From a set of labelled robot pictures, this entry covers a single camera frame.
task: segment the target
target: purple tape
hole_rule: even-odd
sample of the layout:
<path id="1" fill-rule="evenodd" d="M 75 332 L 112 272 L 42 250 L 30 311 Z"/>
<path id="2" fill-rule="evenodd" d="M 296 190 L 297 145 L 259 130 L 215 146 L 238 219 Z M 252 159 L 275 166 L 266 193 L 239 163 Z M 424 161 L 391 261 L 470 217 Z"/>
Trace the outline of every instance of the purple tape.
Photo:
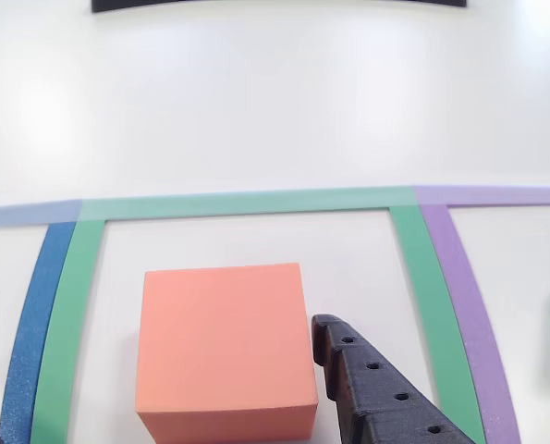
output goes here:
<path id="1" fill-rule="evenodd" d="M 49 225 L 78 220 L 81 201 L 0 206 L 0 227 Z"/>
<path id="2" fill-rule="evenodd" d="M 478 396 L 486 442 L 520 444 L 505 369 L 468 256 L 446 205 L 421 205 L 453 308 Z"/>
<path id="3" fill-rule="evenodd" d="M 414 187 L 420 205 L 515 206 L 550 205 L 547 187 Z"/>

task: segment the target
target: light blue tape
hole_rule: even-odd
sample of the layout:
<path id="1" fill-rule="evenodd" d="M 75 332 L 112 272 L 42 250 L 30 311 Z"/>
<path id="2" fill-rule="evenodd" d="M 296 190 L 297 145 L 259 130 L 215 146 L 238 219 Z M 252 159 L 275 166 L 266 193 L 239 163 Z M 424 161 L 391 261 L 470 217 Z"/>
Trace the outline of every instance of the light blue tape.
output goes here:
<path id="1" fill-rule="evenodd" d="M 80 209 L 81 200 L 0 206 L 0 227 L 75 222 Z"/>

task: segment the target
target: blue tape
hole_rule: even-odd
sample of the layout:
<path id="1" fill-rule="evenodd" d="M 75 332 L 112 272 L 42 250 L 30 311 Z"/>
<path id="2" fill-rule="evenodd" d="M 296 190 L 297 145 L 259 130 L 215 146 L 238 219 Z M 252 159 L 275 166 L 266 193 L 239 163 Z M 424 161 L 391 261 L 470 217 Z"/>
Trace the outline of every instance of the blue tape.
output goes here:
<path id="1" fill-rule="evenodd" d="M 6 444 L 30 444 L 46 331 L 75 222 L 52 224 L 44 237 L 19 319 L 0 418 Z"/>
<path id="2" fill-rule="evenodd" d="M 0 206 L 0 227 L 75 222 L 80 209 L 81 201 Z"/>

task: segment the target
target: green tape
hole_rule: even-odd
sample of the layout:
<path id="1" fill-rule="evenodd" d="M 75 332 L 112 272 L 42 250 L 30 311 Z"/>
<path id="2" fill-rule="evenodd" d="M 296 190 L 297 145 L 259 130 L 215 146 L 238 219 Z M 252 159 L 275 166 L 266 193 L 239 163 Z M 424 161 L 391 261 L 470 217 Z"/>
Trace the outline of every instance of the green tape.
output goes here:
<path id="1" fill-rule="evenodd" d="M 391 207 L 424 333 L 443 413 L 476 444 L 485 444 L 468 358 L 433 242 L 418 206 Z"/>
<path id="2" fill-rule="evenodd" d="M 39 376 L 31 444 L 65 444 L 73 378 L 104 221 L 76 224 L 51 313 Z"/>
<path id="3" fill-rule="evenodd" d="M 369 210 L 415 205 L 412 187 L 256 191 L 84 201 L 79 220 Z"/>

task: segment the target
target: orange foam cube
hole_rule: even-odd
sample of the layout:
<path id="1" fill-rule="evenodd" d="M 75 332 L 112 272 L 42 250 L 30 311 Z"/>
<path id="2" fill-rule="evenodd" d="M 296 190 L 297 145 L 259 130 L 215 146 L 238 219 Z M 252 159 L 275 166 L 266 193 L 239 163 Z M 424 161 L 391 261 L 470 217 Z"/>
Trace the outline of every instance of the orange foam cube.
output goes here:
<path id="1" fill-rule="evenodd" d="M 157 444 L 309 438 L 318 395 L 299 265 L 148 272 L 136 404 Z"/>

